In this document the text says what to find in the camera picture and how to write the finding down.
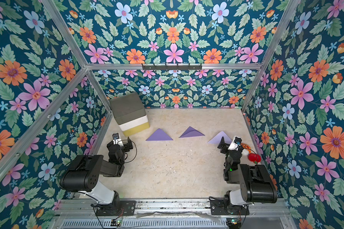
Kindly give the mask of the pale purple paper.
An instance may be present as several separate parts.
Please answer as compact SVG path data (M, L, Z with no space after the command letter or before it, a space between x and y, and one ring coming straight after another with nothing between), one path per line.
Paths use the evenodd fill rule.
M224 131L220 131L216 136L214 136L210 141L208 141L208 144L214 144L214 145L218 145L222 138L224 139L224 142L226 144L231 144L232 139L224 132Z

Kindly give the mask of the purple square paper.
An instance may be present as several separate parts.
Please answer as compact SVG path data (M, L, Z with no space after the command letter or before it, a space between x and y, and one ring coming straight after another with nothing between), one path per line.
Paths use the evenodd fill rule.
M173 139L159 128L153 134L151 134L146 141L173 141Z
M188 138L188 137L200 137L204 136L203 133L200 131L196 130L193 127L188 127L180 136L180 138Z

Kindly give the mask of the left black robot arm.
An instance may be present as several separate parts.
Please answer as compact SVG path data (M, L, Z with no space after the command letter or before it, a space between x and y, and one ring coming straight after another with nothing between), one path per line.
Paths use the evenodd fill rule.
M59 186L63 190L90 197L96 202L92 204L93 208L120 211L122 206L118 192L107 188L99 181L99 177L121 177L128 163L127 153L136 150L136 145L130 138L122 140L115 134L107 144L107 149L108 160L104 160L103 155L77 156L60 178Z

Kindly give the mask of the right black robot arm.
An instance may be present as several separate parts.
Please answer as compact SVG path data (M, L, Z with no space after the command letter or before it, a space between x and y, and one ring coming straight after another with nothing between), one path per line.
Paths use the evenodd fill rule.
M221 137L217 146L225 155L223 178L227 184L238 184L240 188L228 191L223 197L225 207L245 206L254 203L277 202L277 190L264 165L257 162L254 166L242 164L240 159L244 151L242 139L235 137L228 144Z

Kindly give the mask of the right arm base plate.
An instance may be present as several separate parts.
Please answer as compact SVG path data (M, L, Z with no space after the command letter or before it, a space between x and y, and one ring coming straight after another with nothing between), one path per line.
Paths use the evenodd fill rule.
M246 205L233 205L230 203L227 197L215 198L209 197L210 210L213 216L223 215L237 215L246 216L249 215L248 206Z

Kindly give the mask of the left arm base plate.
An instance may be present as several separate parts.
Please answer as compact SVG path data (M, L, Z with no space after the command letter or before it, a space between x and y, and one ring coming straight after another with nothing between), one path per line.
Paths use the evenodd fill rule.
M136 209L136 201L117 200L109 205L97 204L94 208L97 216L133 216Z

